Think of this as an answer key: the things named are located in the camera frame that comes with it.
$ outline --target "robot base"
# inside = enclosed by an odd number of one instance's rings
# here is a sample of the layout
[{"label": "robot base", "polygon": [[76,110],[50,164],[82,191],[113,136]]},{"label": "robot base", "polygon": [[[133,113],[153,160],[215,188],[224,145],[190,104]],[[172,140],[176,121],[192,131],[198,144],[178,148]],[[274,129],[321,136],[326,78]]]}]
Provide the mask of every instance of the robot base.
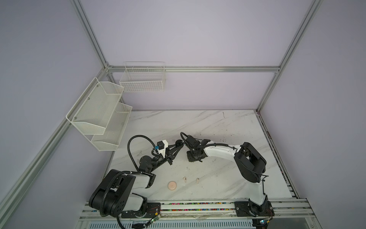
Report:
[{"label": "robot base", "polygon": [[[249,213],[251,210],[249,206],[249,201],[237,201],[234,202],[236,215],[238,217],[252,217],[253,215]],[[263,211],[258,214],[258,217],[264,216],[264,217],[273,217],[275,215],[275,212],[273,211],[272,205],[269,201],[267,201],[263,206]]]},{"label": "robot base", "polygon": [[139,211],[124,211],[121,214],[121,218],[153,218],[155,213],[160,212],[160,203],[146,203],[141,206],[141,208],[146,207],[144,211],[140,209]]}]

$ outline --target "wall-mounted basket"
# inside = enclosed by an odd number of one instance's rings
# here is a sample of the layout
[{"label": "wall-mounted basket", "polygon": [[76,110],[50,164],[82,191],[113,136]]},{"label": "wall-mounted basket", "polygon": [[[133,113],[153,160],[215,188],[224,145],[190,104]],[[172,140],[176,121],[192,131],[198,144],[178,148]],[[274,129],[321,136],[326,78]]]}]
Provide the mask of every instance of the wall-mounted basket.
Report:
[{"label": "wall-mounted basket", "polygon": [[123,87],[111,82],[95,84],[80,108],[74,107],[66,119],[76,127],[99,151],[117,150],[132,110],[120,103]]},{"label": "wall-mounted basket", "polygon": [[125,62],[120,85],[124,92],[163,91],[165,85],[164,62]]}]

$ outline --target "black cable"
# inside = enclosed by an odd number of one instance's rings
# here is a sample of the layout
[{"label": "black cable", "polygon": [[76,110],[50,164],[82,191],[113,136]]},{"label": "black cable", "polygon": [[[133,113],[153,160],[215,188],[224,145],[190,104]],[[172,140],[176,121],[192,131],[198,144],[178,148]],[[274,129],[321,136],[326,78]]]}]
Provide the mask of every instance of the black cable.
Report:
[{"label": "black cable", "polygon": [[132,139],[137,138],[137,137],[143,137],[143,138],[147,139],[147,140],[148,140],[148,141],[153,145],[154,149],[155,149],[155,144],[153,143],[153,141],[152,141],[150,138],[146,137],[145,135],[135,135],[135,136],[133,136],[132,138],[130,138],[130,140],[128,141],[128,143],[127,143],[127,151],[128,151],[128,155],[130,156],[131,161],[132,161],[132,163],[134,164],[136,171],[140,171],[140,170],[138,169],[137,164],[136,164],[136,162],[135,162],[134,158],[132,157],[132,154],[131,154],[131,151],[130,151],[130,143],[131,143]]},{"label": "black cable", "polygon": [[106,200],[106,198],[107,198],[107,194],[108,194],[108,192],[111,190],[112,185],[114,184],[114,182],[116,182],[116,179],[117,179],[119,176],[123,175],[123,174],[141,174],[141,173],[142,173],[142,172],[121,171],[121,172],[117,173],[117,174],[116,174],[116,175],[111,179],[111,181],[109,182],[109,184],[108,184],[107,188],[106,188],[106,189],[105,189],[105,191],[104,191],[102,201],[100,202],[100,208],[99,208],[99,214],[100,214],[100,216],[105,217],[105,216],[107,216],[107,215],[108,215],[108,214],[105,214],[105,213],[104,213],[104,211],[105,211],[105,210],[104,210],[105,200]]},{"label": "black cable", "polygon": [[119,217],[117,216],[116,218],[117,218],[117,223],[118,223],[119,227],[120,227],[120,228],[122,228],[122,229],[126,229],[126,228],[124,228],[124,226],[122,225],[122,223],[121,223],[121,221],[120,221]]}]

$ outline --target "marble table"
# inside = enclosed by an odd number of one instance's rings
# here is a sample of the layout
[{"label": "marble table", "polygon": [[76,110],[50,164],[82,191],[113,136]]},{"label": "marble table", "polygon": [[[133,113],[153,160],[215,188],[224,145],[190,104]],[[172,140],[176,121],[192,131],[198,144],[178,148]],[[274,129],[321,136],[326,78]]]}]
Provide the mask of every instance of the marble table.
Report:
[{"label": "marble table", "polygon": [[[180,139],[180,132],[229,145],[251,143],[267,161],[264,174],[269,177],[265,179],[264,190],[268,198],[292,197],[253,110],[132,111],[110,169],[135,171],[127,153],[127,142],[132,136],[142,134],[154,143],[166,139],[169,144],[174,144]],[[146,139],[132,140],[130,148],[137,165],[142,156],[151,156],[151,147]],[[188,162],[187,150],[186,146],[181,149],[173,165],[166,162],[153,171],[156,178],[150,188],[135,189],[134,192],[150,201],[249,197],[248,181],[241,176],[236,163],[216,157],[204,158],[203,162]],[[177,183],[176,190],[168,189],[170,181]]]}]

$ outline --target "wire mesh basket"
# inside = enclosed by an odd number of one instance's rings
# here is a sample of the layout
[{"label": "wire mesh basket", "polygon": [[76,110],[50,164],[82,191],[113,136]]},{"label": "wire mesh basket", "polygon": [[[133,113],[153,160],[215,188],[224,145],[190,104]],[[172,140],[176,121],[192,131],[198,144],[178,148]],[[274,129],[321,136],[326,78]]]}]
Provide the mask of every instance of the wire mesh basket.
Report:
[{"label": "wire mesh basket", "polygon": [[165,85],[164,62],[125,62],[120,85],[124,92],[163,91]]},{"label": "wire mesh basket", "polygon": [[99,151],[115,151],[117,150],[124,129],[126,128],[128,118],[130,117],[130,113],[132,111],[132,107],[123,103],[117,103],[116,109],[112,114],[111,120],[103,135],[94,135],[91,139],[91,143],[99,150]]},{"label": "wire mesh basket", "polygon": [[66,119],[99,151],[117,150],[132,107],[120,103],[123,87],[94,78]]},{"label": "wire mesh basket", "polygon": [[82,134],[104,134],[122,92],[120,85],[97,80],[88,98],[69,121]]}]

